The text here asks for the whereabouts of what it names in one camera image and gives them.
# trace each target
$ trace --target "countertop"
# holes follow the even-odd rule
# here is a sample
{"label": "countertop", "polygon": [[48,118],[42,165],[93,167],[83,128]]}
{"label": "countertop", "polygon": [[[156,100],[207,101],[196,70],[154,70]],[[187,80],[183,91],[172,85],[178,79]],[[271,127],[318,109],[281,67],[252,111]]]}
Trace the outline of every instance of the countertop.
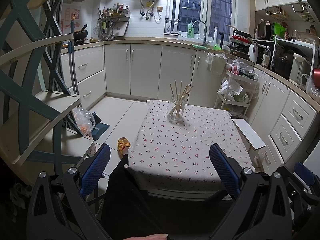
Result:
{"label": "countertop", "polygon": [[[200,50],[196,49],[191,46],[190,41],[183,41],[183,40],[176,40],[176,39],[169,39],[169,38],[148,38],[148,37],[128,37],[125,40],[121,41],[101,41],[101,42],[93,42],[93,43],[85,43],[82,45],[75,46],[74,50],[80,50],[80,49],[86,49],[90,47],[96,47],[96,46],[102,46],[102,45],[108,45],[108,44],[156,44],[156,45],[164,45],[164,46],[174,46],[174,47],[180,47],[180,48],[186,48],[186,49],[194,49],[194,50]],[[207,46],[208,50],[207,52],[211,53],[224,53],[226,57],[236,59],[237,57],[234,55],[231,55],[226,50],[217,51],[214,50],[212,46]],[[67,53],[68,49],[62,49],[61,54]],[[299,96],[301,96],[304,100],[306,100],[318,113],[320,113],[320,105],[314,101],[309,95],[307,95],[303,90],[301,90],[299,87],[291,83],[289,80],[286,80],[282,76],[279,76],[278,74],[272,72],[271,70],[256,64],[254,62],[251,62],[249,60],[245,60],[243,58],[239,58],[244,63],[251,65],[255,68],[258,68],[265,73],[269,74],[270,76],[274,77],[275,79],[279,80],[281,83],[285,84],[287,87],[289,87],[291,90],[293,90],[295,93],[297,93]]]}

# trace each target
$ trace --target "green soap bottle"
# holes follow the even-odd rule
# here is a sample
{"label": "green soap bottle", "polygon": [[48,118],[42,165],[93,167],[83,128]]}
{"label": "green soap bottle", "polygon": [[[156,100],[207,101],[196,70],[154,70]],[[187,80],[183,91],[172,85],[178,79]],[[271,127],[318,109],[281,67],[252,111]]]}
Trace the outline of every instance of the green soap bottle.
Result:
{"label": "green soap bottle", "polygon": [[187,37],[188,37],[188,38],[193,38],[194,32],[195,32],[195,29],[194,29],[194,27],[193,27],[193,21],[190,21],[190,24],[188,25],[188,34],[187,34]]}

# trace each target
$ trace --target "sink faucet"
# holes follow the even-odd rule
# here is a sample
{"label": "sink faucet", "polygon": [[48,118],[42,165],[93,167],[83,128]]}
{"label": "sink faucet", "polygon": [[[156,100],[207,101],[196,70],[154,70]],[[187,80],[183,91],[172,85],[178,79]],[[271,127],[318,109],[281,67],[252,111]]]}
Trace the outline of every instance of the sink faucet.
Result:
{"label": "sink faucet", "polygon": [[206,38],[207,38],[207,25],[205,24],[205,22],[203,22],[203,21],[201,21],[201,20],[197,20],[197,21],[195,21],[195,22],[193,23],[193,26],[192,26],[192,27],[194,27],[197,22],[202,22],[202,23],[204,24],[204,41],[203,41],[202,46],[206,46],[207,43],[206,43],[205,40],[206,40]]}

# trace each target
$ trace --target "drawer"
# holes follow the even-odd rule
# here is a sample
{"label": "drawer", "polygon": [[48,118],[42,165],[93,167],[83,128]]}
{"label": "drawer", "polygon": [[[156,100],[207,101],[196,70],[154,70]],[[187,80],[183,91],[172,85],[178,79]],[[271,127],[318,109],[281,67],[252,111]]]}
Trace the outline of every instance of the drawer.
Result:
{"label": "drawer", "polygon": [[[103,46],[97,46],[75,51],[75,68],[77,82],[80,82],[87,77],[90,77],[91,75],[103,70],[102,47]],[[67,87],[70,87],[72,86],[72,83],[68,54],[63,54],[61,56],[61,62],[64,81]]]}
{"label": "drawer", "polygon": [[281,164],[284,164],[284,161],[270,135],[268,135],[266,146],[258,152],[258,160],[260,161],[263,171],[269,175],[275,172]]}
{"label": "drawer", "polygon": [[271,137],[285,162],[302,142],[296,130],[283,114],[281,114],[276,126],[272,130]]}
{"label": "drawer", "polygon": [[104,71],[100,71],[78,83],[82,107],[88,109],[92,104],[106,93]]}
{"label": "drawer", "polygon": [[283,115],[303,139],[316,117],[316,111],[295,92],[291,91]]}

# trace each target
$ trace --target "poster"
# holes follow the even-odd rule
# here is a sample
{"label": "poster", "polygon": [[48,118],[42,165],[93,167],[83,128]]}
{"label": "poster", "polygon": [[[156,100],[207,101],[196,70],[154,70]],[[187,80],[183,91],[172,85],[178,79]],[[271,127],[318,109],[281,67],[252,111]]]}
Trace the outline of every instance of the poster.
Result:
{"label": "poster", "polygon": [[67,34],[71,32],[71,16],[74,14],[76,15],[75,18],[75,31],[80,30],[80,13],[81,13],[81,6],[79,5],[72,5],[72,4],[63,4],[62,12],[61,12],[61,21],[60,21],[60,28],[63,34]]}

